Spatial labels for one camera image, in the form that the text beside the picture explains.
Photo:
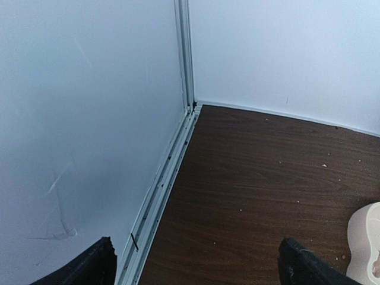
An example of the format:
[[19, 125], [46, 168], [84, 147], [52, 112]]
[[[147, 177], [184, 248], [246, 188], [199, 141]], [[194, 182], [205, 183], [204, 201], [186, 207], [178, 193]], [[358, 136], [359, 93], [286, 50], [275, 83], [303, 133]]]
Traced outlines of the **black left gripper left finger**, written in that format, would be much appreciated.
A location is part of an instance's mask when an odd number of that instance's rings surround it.
[[60, 269], [35, 281], [34, 285], [114, 285], [117, 256], [110, 237], [102, 237]]

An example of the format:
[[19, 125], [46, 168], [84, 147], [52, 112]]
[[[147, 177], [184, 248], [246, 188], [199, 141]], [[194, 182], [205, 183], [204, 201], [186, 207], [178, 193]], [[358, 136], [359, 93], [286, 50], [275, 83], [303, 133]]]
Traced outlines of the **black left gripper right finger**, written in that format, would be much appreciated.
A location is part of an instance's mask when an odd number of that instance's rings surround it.
[[355, 280], [333, 269], [293, 238], [283, 239], [278, 251], [278, 273], [281, 284], [356, 284]]

